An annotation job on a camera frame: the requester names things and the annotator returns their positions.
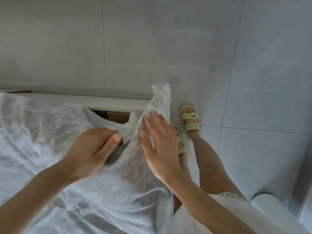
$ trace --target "white dress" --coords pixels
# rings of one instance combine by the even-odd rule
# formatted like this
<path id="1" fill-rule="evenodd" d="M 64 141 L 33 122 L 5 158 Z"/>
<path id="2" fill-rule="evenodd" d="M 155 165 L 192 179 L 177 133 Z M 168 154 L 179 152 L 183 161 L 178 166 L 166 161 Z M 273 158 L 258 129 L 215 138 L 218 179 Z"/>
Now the white dress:
<path id="1" fill-rule="evenodd" d="M 249 204 L 245 199 L 233 193 L 227 195 L 210 195 L 221 205 L 226 207 L 235 216 L 247 224 L 257 234 L 290 234 L 286 230 L 271 223 L 259 210 Z M 195 220 L 187 208 L 182 205 L 160 229 L 158 234 L 213 234 L 203 224 Z"/>

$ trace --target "left hand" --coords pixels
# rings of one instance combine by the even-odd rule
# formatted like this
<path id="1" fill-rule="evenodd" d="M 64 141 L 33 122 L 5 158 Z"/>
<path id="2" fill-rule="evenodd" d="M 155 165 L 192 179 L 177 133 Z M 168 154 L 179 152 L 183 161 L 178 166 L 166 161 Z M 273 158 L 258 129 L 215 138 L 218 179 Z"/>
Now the left hand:
<path id="1" fill-rule="evenodd" d="M 81 133 L 59 162 L 71 182 L 93 175 L 117 145 L 123 144 L 116 130 L 93 127 Z"/>

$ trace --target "hand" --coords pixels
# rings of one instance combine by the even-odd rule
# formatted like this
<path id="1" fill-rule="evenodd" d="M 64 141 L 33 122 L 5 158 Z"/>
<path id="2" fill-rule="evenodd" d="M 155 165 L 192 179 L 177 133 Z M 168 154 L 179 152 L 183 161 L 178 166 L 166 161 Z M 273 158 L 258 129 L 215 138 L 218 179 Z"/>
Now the hand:
<path id="1" fill-rule="evenodd" d="M 154 175 L 165 184 L 179 175 L 182 169 L 179 164 L 177 133 L 172 123 L 168 124 L 162 114 L 153 113 L 155 126 L 145 116 L 143 120 L 155 142 L 152 147 L 148 135 L 140 132 L 140 142 L 145 152 L 146 161 Z"/>
<path id="2" fill-rule="evenodd" d="M 93 175 L 119 144 L 123 140 L 116 130 L 93 127 L 75 139 L 59 163 L 71 182 L 75 182 Z"/>

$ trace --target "fingernail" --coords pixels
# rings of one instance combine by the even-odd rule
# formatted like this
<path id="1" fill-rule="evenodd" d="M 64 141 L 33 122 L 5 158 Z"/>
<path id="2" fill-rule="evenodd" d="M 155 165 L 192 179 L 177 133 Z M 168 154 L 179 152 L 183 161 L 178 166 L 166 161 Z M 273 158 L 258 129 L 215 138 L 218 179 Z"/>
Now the fingernail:
<path id="1" fill-rule="evenodd" d="M 139 135 L 141 139 L 144 139 L 146 137 L 146 133 L 144 131 L 140 131 Z"/>
<path id="2" fill-rule="evenodd" d="M 120 140 L 121 140 L 121 135 L 120 134 L 114 134 L 113 135 L 113 141 L 115 141 L 115 142 L 120 142 Z"/>

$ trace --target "forearm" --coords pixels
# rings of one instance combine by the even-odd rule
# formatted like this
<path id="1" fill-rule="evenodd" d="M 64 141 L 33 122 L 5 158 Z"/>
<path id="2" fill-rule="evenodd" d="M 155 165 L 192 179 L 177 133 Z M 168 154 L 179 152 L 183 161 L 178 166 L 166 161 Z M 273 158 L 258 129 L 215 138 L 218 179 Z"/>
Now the forearm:
<path id="1" fill-rule="evenodd" d="M 192 216 L 214 234 L 255 234 L 244 222 L 207 195 L 183 173 L 166 181 Z"/>
<path id="2" fill-rule="evenodd" d="M 0 233 L 20 233 L 70 183 L 60 163 L 38 173 L 0 207 Z"/>

